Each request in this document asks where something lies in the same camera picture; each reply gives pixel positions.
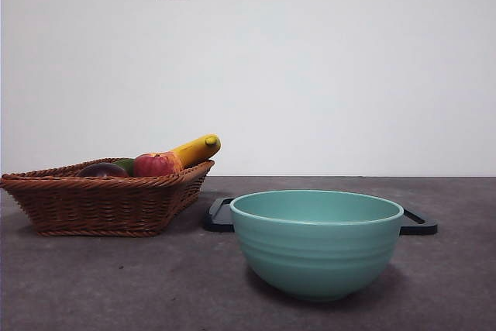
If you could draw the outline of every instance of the yellow banana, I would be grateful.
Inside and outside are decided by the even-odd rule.
[[[175,153],[183,168],[193,167],[201,162],[210,159],[220,149],[220,139],[214,133],[204,135],[196,140],[190,141],[170,150]]]

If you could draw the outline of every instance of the dark plum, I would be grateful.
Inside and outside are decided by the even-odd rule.
[[[96,164],[90,164],[89,166],[83,168],[77,174],[80,178],[88,177],[105,177],[105,176],[116,176],[119,178],[128,178],[129,175],[124,170],[124,168],[118,166],[117,164],[101,162]]]

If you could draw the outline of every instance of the fruit basket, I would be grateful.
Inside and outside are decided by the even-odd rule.
[[[76,176],[82,168],[122,158],[21,174],[4,174],[0,187],[19,204],[42,236],[156,236],[198,199],[207,160],[167,176]]]

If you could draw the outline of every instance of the ceramic bowl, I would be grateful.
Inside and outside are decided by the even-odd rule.
[[[230,208],[251,268],[289,295],[317,302],[359,291],[379,276],[403,215],[386,199],[324,190],[243,195]]]

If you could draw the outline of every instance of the table surface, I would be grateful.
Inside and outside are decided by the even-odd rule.
[[[234,233],[202,228],[217,198],[285,188],[380,196],[439,231],[400,236],[364,290],[299,301],[250,270]],[[3,331],[496,329],[496,178],[209,176],[150,238],[38,236],[2,194]]]

